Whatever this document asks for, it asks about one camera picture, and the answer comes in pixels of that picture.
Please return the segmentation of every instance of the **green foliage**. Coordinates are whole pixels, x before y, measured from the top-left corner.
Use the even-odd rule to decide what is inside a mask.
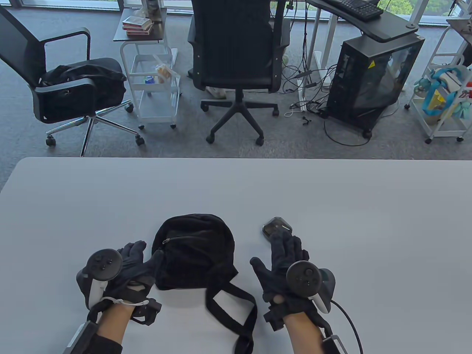
[[[389,0],[381,0],[379,7],[385,10],[388,2]],[[395,15],[411,15],[413,5],[409,0],[390,0],[387,11]]]
[[[411,15],[418,0],[391,0],[387,11],[395,15]],[[425,15],[445,16],[449,13],[452,0],[429,0]],[[388,0],[380,0],[379,7],[385,9]]]

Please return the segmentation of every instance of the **black glove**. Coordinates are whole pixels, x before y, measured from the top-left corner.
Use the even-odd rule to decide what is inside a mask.
[[[302,249],[302,241],[284,230],[279,230],[271,235],[269,241],[272,249],[272,269],[268,270],[257,257],[250,260],[262,286],[262,299],[270,303],[269,308],[271,311],[274,309],[275,319],[279,323],[281,319],[277,319],[278,316],[305,312],[316,326],[324,328],[326,335],[330,336],[332,334],[331,328],[318,314],[313,301],[293,293],[287,284],[288,268],[296,261],[308,261],[310,258],[308,252]],[[282,304],[280,304],[281,301],[277,301],[277,303],[274,301],[277,295],[283,297]],[[279,325],[274,326],[272,322],[271,324],[274,330],[281,328]]]
[[[154,274],[162,263],[164,253],[162,250],[157,250],[147,262],[143,262],[145,248],[145,241],[137,241],[128,243],[118,250],[123,258],[123,266],[121,272],[108,282],[103,296],[132,303],[138,303],[147,297],[155,282]]]

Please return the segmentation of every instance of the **gray carpet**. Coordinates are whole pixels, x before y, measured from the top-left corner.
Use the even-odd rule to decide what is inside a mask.
[[[92,57],[112,57],[120,60],[119,43],[112,38],[120,15],[109,12],[65,11],[23,8],[11,12],[34,34],[40,36],[50,31],[85,26],[92,33]],[[421,75],[442,28],[421,28],[419,34],[426,38],[425,44],[407,82],[407,90],[399,99],[398,111],[383,118],[374,129],[372,140],[362,147],[344,147],[330,141],[323,132],[323,121],[307,115],[312,122],[304,126],[301,114],[286,118],[291,103],[297,101],[296,93],[272,94],[247,93],[246,99],[273,101],[279,104],[280,117],[274,118],[271,110],[253,110],[256,120],[265,134],[265,144],[256,146],[257,134],[241,117],[233,117],[216,135],[213,145],[208,145],[205,136],[224,114],[223,108],[211,108],[208,113],[200,110],[199,100],[209,94],[193,87],[185,77],[192,64],[192,48],[187,43],[189,17],[168,18],[166,25],[169,41],[179,49],[176,71],[182,74],[183,95],[178,111],[177,129],[167,124],[147,125],[143,136],[146,145],[138,148],[134,137],[120,130],[98,124],[95,126],[87,156],[90,157],[221,157],[221,158],[308,158],[308,159],[438,159],[470,160],[472,139],[457,143],[454,138],[438,138],[431,145],[423,141],[421,127],[413,114],[403,109],[411,95],[412,83]],[[317,43],[323,45],[327,26],[322,24]],[[359,30],[346,24],[336,29],[329,65],[337,62],[340,46],[346,39],[358,36]],[[290,64],[301,59],[303,23],[297,22],[291,35],[288,49]],[[451,34],[445,50],[454,51],[461,43],[459,37]],[[85,38],[65,39],[47,45],[48,68],[58,64],[80,61],[85,56]],[[48,148],[44,132],[51,128],[34,118],[31,93],[25,82],[7,65],[0,63],[0,102],[2,119],[0,123],[0,187],[4,185],[16,163],[28,156],[78,156],[86,125],[72,128],[55,135],[57,146]],[[129,127],[136,128],[138,122],[133,115],[119,110],[107,115]],[[344,143],[360,143],[359,133],[346,129],[334,122],[327,122],[329,133]]]

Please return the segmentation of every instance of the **forearm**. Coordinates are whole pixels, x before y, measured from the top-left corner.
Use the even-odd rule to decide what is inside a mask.
[[[304,312],[284,317],[284,323],[294,354],[323,354],[321,331]]]
[[[97,335],[121,344],[134,309],[134,306],[112,305],[100,318]]]

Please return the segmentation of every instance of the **computer tower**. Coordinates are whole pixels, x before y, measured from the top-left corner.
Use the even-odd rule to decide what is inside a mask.
[[[366,35],[345,41],[325,113],[371,131],[385,107],[397,101],[423,42],[416,34],[387,43]]]

